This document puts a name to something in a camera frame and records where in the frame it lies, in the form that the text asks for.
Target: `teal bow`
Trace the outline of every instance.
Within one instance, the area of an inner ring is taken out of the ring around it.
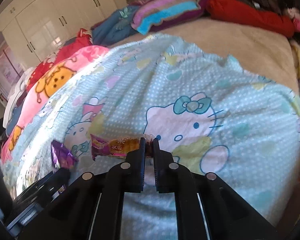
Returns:
[[[85,141],[84,143],[81,143],[78,145],[73,145],[72,148],[71,148],[71,152],[73,155],[76,155],[77,152],[82,152],[82,153],[85,153],[89,150],[89,142],[88,141]]]
[[[182,114],[187,111],[189,113],[203,114],[207,112],[211,102],[211,98],[208,97],[193,101],[190,97],[182,96],[174,103],[173,112],[175,114]]]

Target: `polka dot pattern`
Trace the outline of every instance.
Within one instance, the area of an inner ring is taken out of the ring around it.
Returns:
[[[99,66],[104,67],[103,72],[96,70]],[[120,78],[109,85],[112,76]],[[11,174],[22,173],[27,163],[21,158],[25,150],[31,160],[42,158],[40,177],[51,171],[50,142],[63,141],[68,128],[80,121],[82,103],[77,102],[106,98],[103,129],[98,136],[112,139],[142,134],[149,108],[166,107],[182,95],[197,93],[212,99],[216,113],[215,128],[209,135],[211,147],[225,145],[229,149],[227,163],[218,175],[276,224],[300,163],[300,115],[291,104],[299,102],[294,100],[296,95],[287,87],[243,70],[231,55],[221,58],[207,54],[195,44],[169,35],[152,35],[113,48],[67,82],[57,92],[61,98],[68,97],[65,102],[57,103],[48,117],[36,116],[25,128],[13,152],[20,165]],[[53,122],[52,128],[47,128],[48,122]],[[169,129],[169,120],[160,122]],[[196,121],[191,125],[200,129]],[[154,136],[164,140],[162,133]],[[98,156],[93,162],[90,156],[90,149],[79,156],[82,163],[75,178],[85,171],[106,172],[122,161]],[[16,184],[17,178],[11,176],[9,183]],[[145,185],[141,194],[125,194],[121,239],[176,238],[173,194],[159,195],[150,185]]]

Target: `red blanket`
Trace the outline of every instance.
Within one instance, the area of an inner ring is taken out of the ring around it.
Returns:
[[[206,7],[211,18],[259,27],[290,38],[294,26],[289,17],[270,11],[258,11],[237,0],[209,0]]]
[[[81,28],[75,41],[53,52],[42,61],[31,74],[27,83],[27,92],[42,78],[53,65],[65,60],[79,49],[92,45],[91,32]]]

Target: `white wardrobe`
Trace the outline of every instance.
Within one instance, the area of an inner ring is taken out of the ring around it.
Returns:
[[[113,0],[13,0],[0,14],[0,31],[27,69],[115,10]]]

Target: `cartoon bear print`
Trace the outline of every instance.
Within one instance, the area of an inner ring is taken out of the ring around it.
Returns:
[[[16,125],[16,127],[13,130],[13,136],[11,138],[11,141],[9,143],[9,151],[12,151],[15,147],[15,145],[17,144],[17,141],[22,133],[24,128]]]
[[[160,149],[171,152],[174,159],[197,173],[221,170],[228,159],[228,148],[210,147],[209,135],[217,125],[212,100],[204,93],[181,96],[174,103],[153,106],[146,113],[145,134],[159,139]]]
[[[98,98],[93,97],[88,103],[83,104],[82,118],[66,132],[64,144],[68,149],[71,149],[74,155],[80,156],[89,150],[90,140],[87,139],[87,132],[91,122],[105,105],[105,101],[106,98],[99,101]]]
[[[40,93],[44,92],[50,98],[77,72],[64,66],[64,63],[55,65],[42,78],[40,78],[35,87],[37,93],[37,102],[41,103]]]

